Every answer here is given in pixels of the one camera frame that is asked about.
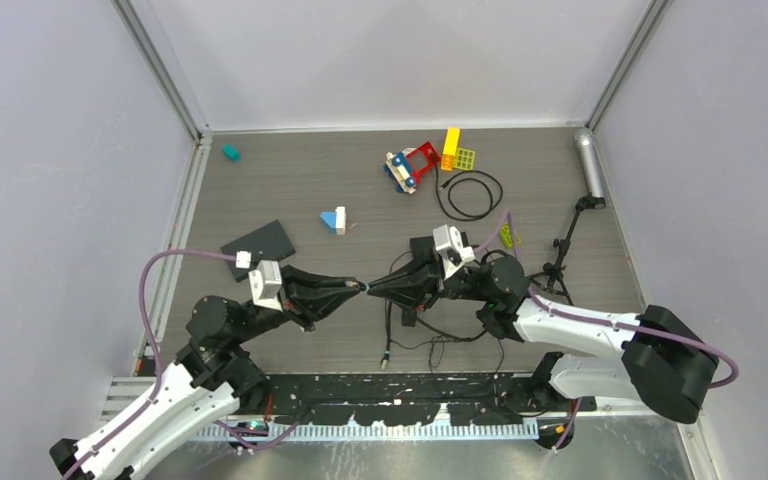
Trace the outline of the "blue white toy brick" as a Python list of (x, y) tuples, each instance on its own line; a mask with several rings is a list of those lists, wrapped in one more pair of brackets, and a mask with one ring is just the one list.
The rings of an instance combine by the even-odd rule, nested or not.
[(320, 213), (320, 219), (336, 235), (344, 235), (347, 227), (347, 212), (344, 206)]

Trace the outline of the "green toy brick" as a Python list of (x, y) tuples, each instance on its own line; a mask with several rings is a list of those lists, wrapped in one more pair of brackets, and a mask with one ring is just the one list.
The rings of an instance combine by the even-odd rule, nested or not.
[(504, 247), (513, 250), (515, 246), (521, 244), (521, 237), (518, 233), (511, 230), (508, 222), (505, 222), (498, 231), (498, 237)]

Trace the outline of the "black mini tripod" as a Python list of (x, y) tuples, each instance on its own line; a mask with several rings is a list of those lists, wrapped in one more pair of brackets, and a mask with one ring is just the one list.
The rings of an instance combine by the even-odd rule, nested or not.
[(574, 305), (571, 293), (564, 281), (564, 264), (569, 253), (572, 237), (578, 224), (580, 215), (586, 210), (601, 210), (606, 207), (606, 200), (603, 197), (595, 197), (592, 193), (580, 197), (574, 205), (574, 214), (563, 238), (555, 238), (552, 247), (556, 250), (555, 260), (546, 262), (541, 270), (528, 276), (531, 286), (548, 295), (563, 297), (567, 304)]

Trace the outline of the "silver microphone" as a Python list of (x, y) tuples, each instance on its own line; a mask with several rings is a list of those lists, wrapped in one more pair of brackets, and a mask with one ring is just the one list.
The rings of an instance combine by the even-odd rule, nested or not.
[(578, 129), (574, 135), (574, 145), (582, 165), (588, 193), (594, 199), (604, 202), (604, 182), (594, 134), (586, 128)]

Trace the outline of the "black power adapter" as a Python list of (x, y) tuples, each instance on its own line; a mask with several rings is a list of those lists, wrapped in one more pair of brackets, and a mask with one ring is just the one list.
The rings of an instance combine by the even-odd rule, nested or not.
[(419, 318), (420, 315), (416, 309), (403, 309), (401, 311), (401, 325), (403, 327), (415, 327)]

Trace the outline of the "black network switch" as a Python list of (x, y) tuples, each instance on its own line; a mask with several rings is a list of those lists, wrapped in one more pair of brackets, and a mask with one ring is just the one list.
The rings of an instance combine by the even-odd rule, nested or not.
[(411, 261), (421, 264), (433, 263), (437, 258), (435, 242), (432, 236), (413, 237), (409, 239)]

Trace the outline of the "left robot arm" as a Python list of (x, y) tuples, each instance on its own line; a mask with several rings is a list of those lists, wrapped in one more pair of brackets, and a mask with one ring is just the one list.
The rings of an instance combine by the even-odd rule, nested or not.
[(200, 299), (188, 343), (151, 387), (92, 434), (61, 439), (49, 454), (64, 479), (144, 479), (205, 426), (238, 410), (258, 412), (268, 380), (242, 347), (288, 322), (314, 330), (365, 291), (353, 277), (311, 274), (263, 260), (248, 273), (251, 298)]

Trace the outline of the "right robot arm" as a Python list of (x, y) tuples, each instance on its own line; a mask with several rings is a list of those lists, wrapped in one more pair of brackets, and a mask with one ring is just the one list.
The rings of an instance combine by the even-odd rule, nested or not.
[(425, 310), (439, 298), (477, 301), (475, 316), (493, 337), (559, 346), (545, 354), (530, 385), (544, 410), (581, 397), (621, 398), (692, 424), (718, 385), (719, 351), (669, 309), (617, 314), (550, 301), (512, 256), (458, 267), (446, 259), (413, 260), (367, 291), (405, 310)]

